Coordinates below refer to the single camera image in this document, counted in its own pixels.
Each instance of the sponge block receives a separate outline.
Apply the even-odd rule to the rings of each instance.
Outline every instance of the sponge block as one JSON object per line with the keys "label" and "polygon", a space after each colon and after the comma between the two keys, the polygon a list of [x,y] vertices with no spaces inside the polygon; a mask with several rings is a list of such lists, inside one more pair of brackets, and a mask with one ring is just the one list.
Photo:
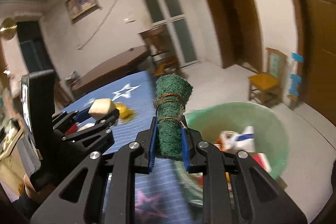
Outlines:
{"label": "sponge block", "polygon": [[[160,77],[156,82],[156,95],[160,97],[165,93],[179,94],[185,103],[189,100],[193,87],[183,78],[172,74]],[[159,99],[159,101],[179,99],[174,96]],[[157,109],[157,118],[162,117],[180,118],[184,109],[178,102],[163,103]],[[165,119],[157,125],[156,156],[172,160],[182,159],[181,125],[175,120]]]}
{"label": "sponge block", "polygon": [[96,121],[115,110],[116,106],[110,98],[97,99],[89,109],[89,114]]}

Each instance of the blue gripper pad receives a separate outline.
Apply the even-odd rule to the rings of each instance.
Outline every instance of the blue gripper pad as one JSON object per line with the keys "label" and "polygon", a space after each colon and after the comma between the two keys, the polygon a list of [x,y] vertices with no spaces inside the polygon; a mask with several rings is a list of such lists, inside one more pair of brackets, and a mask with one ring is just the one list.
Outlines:
{"label": "blue gripper pad", "polygon": [[91,118],[91,116],[89,114],[90,107],[85,108],[84,110],[78,112],[77,116],[75,118],[75,122],[82,123],[82,122],[86,121],[87,119],[90,119]]}
{"label": "blue gripper pad", "polygon": [[181,141],[182,141],[182,161],[184,164],[184,168],[187,172],[189,172],[189,148],[186,137],[186,130],[181,126]]}
{"label": "blue gripper pad", "polygon": [[158,120],[155,120],[155,125],[152,133],[152,138],[151,138],[151,145],[149,148],[149,153],[148,153],[148,168],[150,172],[152,172],[153,167],[154,167],[154,162],[155,162],[155,140],[158,135]]}

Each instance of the wooden table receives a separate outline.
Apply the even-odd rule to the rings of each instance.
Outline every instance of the wooden table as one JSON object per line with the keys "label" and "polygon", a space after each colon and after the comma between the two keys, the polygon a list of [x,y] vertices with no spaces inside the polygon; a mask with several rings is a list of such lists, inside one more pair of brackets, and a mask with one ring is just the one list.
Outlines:
{"label": "wooden table", "polygon": [[71,85],[74,96],[78,99],[91,91],[136,71],[137,66],[145,61],[149,55],[150,52],[143,45],[131,48],[104,61]]}

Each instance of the white star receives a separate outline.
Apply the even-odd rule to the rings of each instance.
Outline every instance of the white star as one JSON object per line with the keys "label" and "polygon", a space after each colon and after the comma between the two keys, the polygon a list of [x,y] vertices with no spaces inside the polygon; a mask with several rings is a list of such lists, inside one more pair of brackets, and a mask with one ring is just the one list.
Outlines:
{"label": "white star", "polygon": [[124,98],[127,98],[127,99],[131,98],[131,91],[135,90],[139,86],[141,86],[141,85],[131,86],[131,84],[127,84],[121,90],[112,92],[113,94],[115,94],[115,96],[113,97],[112,101],[114,101],[115,99],[118,99],[121,96],[124,97]]}

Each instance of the glass door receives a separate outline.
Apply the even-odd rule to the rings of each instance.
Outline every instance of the glass door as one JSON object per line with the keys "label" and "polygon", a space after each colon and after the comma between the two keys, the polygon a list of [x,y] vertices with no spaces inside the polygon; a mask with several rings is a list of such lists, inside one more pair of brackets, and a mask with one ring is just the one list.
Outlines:
{"label": "glass door", "polygon": [[145,0],[152,26],[167,25],[180,66],[197,62],[185,15],[179,0]]}

